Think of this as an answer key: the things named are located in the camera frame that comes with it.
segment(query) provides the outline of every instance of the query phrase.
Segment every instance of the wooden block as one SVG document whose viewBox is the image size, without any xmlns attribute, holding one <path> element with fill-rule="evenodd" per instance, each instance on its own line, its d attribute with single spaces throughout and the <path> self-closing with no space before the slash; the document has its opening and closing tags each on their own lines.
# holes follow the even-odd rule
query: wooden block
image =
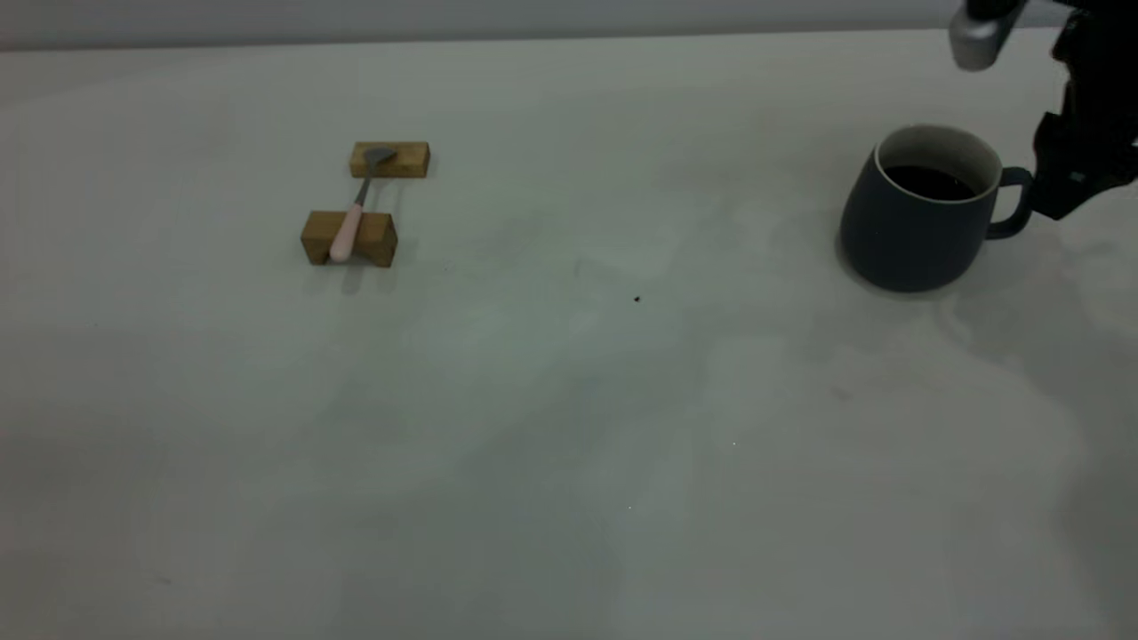
<svg viewBox="0 0 1138 640">
<path fill-rule="evenodd" d="M 313 264 L 328 262 L 332 240 L 336 239 L 345 215 L 347 213 L 343 211 L 314 211 L 308 214 L 308 222 L 300 232 L 300 244 L 308 254 L 308 262 Z M 365 213 L 360 220 L 360 230 L 356 231 L 352 253 L 366 257 L 376 266 L 387 268 L 395 260 L 395 247 L 398 244 L 399 237 L 395 235 L 395 222 L 390 215 Z"/>
<path fill-rule="evenodd" d="M 379 163 L 376 178 L 427 178 L 430 146 L 427 142 L 356 142 L 348 166 L 355 178 L 368 177 L 363 153 L 374 147 L 390 147 L 395 155 Z"/>
</svg>

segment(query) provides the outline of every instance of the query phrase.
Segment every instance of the mug rim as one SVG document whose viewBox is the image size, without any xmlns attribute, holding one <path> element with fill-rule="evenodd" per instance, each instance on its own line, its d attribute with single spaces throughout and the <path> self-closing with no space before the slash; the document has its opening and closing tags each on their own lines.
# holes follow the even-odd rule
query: mug rim
<svg viewBox="0 0 1138 640">
<path fill-rule="evenodd" d="M 939 200 L 937 198 L 930 198 L 927 196 L 922 196 L 921 194 L 915 194 L 915 192 L 906 189 L 905 187 L 901 187 L 897 182 L 894 182 L 893 179 L 890 178 L 888 173 L 885 173 L 884 167 L 881 166 L 881 147 L 885 142 L 890 141 L 893 137 L 898 136 L 899 133 L 904 133 L 906 131 L 914 131 L 914 130 L 918 130 L 918 129 L 935 130 L 935 131 L 947 131 L 947 132 L 950 132 L 950 133 L 962 134 L 965 138 L 968 138 L 973 143 L 975 143 L 986 154 L 988 154 L 991 157 L 991 159 L 995 161 L 995 164 L 996 164 L 996 167 L 997 167 L 997 173 L 996 173 L 996 175 L 992 177 L 991 184 L 988 186 L 988 189 L 986 189 L 982 194 L 979 194 L 979 195 L 976 195 L 974 197 L 971 197 L 971 198 L 968 198 L 966 200 Z M 963 129 L 960 129 L 958 126 L 951 126 L 951 125 L 948 125 L 948 124 L 929 124 L 929 123 L 907 124 L 905 126 L 901 126 L 899 129 L 896 129 L 896 130 L 891 131 L 888 136 L 885 136 L 884 139 L 881 140 L 881 142 L 877 142 L 876 147 L 873 148 L 873 163 L 877 167 L 877 173 L 880 173 L 881 177 L 884 178 L 887 182 L 889 182 L 894 188 L 897 188 L 897 190 L 901 191 L 902 194 L 905 194 L 907 196 L 913 196 L 914 198 L 917 198 L 920 200 L 924 200 L 926 203 L 941 204 L 941 205 L 964 205 L 964 204 L 971 204 L 971 203 L 975 203 L 975 202 L 979 202 L 979 200 L 982 200 L 982 199 L 987 198 L 988 196 L 992 195 L 992 192 L 995 192 L 997 189 L 999 189 L 999 187 L 1000 187 L 1000 173 L 1004 170 L 1004 162 L 1000 159 L 999 154 L 996 153 L 996 149 L 993 149 L 991 145 L 989 145 L 988 142 L 986 142 L 982 138 L 980 138 L 975 133 L 972 133 L 971 131 L 965 131 L 965 130 L 963 130 Z"/>
</svg>

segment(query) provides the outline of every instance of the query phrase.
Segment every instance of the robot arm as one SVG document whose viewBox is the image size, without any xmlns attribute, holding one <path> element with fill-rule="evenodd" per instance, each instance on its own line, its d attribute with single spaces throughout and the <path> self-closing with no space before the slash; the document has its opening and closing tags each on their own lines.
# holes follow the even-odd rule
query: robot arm
<svg viewBox="0 0 1138 640">
<path fill-rule="evenodd" d="M 1059 0 L 1074 7 L 1053 50 L 1071 74 L 1062 114 L 1036 133 L 1034 211 L 1061 220 L 1103 191 L 1138 179 L 1138 1 Z M 953 55 L 982 71 L 999 51 L 1026 0 L 967 0 L 953 19 Z"/>
</svg>

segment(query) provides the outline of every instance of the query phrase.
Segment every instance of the white wall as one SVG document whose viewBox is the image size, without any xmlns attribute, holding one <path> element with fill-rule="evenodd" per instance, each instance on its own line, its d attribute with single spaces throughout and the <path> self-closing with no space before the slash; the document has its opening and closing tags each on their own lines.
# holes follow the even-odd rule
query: white wall
<svg viewBox="0 0 1138 640">
<path fill-rule="evenodd" d="M 0 49 L 935 27 L 962 1 L 0 0 Z"/>
</svg>

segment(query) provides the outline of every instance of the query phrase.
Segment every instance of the mug handle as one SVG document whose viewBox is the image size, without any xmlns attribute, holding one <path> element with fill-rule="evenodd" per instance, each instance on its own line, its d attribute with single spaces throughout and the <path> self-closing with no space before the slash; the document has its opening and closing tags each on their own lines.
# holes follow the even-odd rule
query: mug handle
<svg viewBox="0 0 1138 640">
<path fill-rule="evenodd" d="M 988 227 L 989 240 L 1003 240 L 1004 238 L 1011 238 L 1028 227 L 1028 221 L 1031 219 L 1031 205 L 1028 204 L 1028 191 L 1031 190 L 1032 182 L 1033 179 L 1031 178 L 1031 172 L 1022 166 L 1009 166 L 1004 170 L 1004 175 L 1000 178 L 999 186 L 1020 186 L 1023 187 L 1023 190 L 1020 192 L 1020 204 L 1015 207 L 1015 213 L 1013 213 L 1007 220 L 992 222 L 991 225 Z"/>
</svg>

